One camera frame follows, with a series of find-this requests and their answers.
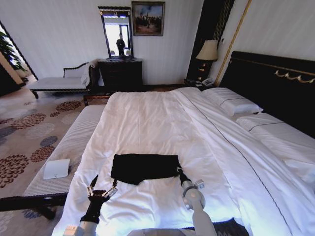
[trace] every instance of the white pillow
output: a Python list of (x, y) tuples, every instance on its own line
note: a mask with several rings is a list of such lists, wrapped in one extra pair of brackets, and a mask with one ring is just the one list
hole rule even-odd
[(266, 113), (240, 117), (236, 122), (315, 191), (315, 139)]
[(80, 76), (81, 77), (81, 83), (83, 85), (85, 85), (85, 86), (89, 85), (89, 83), (90, 83), (89, 68), (91, 65), (96, 67), (98, 61), (99, 61), (99, 59), (94, 59), (94, 60), (92, 60), (86, 64), (86, 67), (84, 68), (83, 74), (82, 74), (82, 76)]
[(77, 69), (66, 69), (64, 70), (64, 77), (65, 78), (81, 78), (83, 72), (85, 71), (87, 64), (82, 65)]
[(238, 113), (255, 113), (263, 109), (241, 95), (228, 88), (210, 88), (203, 94), (212, 102), (220, 106), (229, 116)]

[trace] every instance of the black headboard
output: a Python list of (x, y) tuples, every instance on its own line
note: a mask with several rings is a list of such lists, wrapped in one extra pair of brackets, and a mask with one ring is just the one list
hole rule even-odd
[(235, 51), (220, 87), (315, 138), (315, 61)]

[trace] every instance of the potted plant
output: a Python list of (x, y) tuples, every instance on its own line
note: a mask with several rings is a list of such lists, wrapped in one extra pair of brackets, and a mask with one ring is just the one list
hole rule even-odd
[(5, 57), (5, 59), (10, 63), (12, 68), (14, 70), (18, 71), (23, 71), (26, 72), (27, 70), (23, 68), (22, 62), (20, 58), (15, 54), (13, 50), (13, 45), (10, 43), (9, 40), (7, 40), (9, 37), (4, 33), (0, 31), (0, 51)]

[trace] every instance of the framed painting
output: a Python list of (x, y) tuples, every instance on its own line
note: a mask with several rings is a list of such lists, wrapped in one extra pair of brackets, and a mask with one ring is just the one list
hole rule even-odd
[(164, 1), (132, 1), (133, 35), (163, 36)]

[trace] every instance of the bed bench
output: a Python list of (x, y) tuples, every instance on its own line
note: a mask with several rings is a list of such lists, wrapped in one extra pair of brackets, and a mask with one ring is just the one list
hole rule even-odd
[(35, 98), (38, 99), (37, 91), (88, 91), (98, 85), (99, 68), (98, 59), (83, 63), (77, 67), (64, 68), (63, 77), (48, 77), (28, 84)]
[(0, 199), (0, 211), (32, 208), (47, 219), (53, 219), (55, 213), (48, 207), (64, 205), (71, 180), (80, 164), (84, 149), (99, 122), (104, 107), (105, 105), (85, 107), (47, 159), (47, 161), (51, 161), (69, 158), (68, 176), (44, 180), (45, 163), (27, 187), (23, 196)]

